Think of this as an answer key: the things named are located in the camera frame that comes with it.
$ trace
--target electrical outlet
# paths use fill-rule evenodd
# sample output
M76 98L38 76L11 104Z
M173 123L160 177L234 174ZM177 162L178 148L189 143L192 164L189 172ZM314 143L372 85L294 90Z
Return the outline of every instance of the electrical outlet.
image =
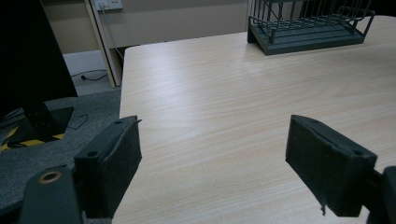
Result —
M95 0L95 7L96 10L102 11L103 10L109 10L110 5L108 4L107 0Z
M108 0L108 5L110 9L121 9L122 1L121 0Z

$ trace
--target black monitor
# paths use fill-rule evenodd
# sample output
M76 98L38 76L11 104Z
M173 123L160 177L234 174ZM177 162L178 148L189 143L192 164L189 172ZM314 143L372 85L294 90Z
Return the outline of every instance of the black monitor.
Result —
M62 139L73 107L49 111L46 101L77 92L40 0L6 1L1 13L0 122L22 108L25 118L3 143Z

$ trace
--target metal rack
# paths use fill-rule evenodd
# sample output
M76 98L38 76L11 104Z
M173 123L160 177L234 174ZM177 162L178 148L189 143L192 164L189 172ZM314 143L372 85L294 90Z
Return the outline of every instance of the metal rack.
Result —
M372 0L252 0L247 42L265 55L361 44L375 13ZM370 17L363 32L358 22Z

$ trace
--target table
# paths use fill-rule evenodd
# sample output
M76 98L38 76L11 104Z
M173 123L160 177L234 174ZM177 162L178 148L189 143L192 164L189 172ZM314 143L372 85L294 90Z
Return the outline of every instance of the table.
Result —
M285 162L290 115L396 165L395 34L376 16L341 48L265 56L241 33L127 49L120 117L143 120L143 160L113 223L365 223L364 207L321 214Z

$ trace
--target gray carpet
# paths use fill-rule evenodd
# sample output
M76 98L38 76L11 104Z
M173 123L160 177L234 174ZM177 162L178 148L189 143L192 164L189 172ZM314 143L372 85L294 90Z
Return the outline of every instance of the gray carpet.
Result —
M2 151L0 154L0 210L20 202L28 179L47 168L74 167L73 158L107 125L119 118L120 90L64 98L47 103L49 109L73 106L74 112L64 139L32 147ZM0 127L0 141L13 127ZM111 223L85 220L84 223Z

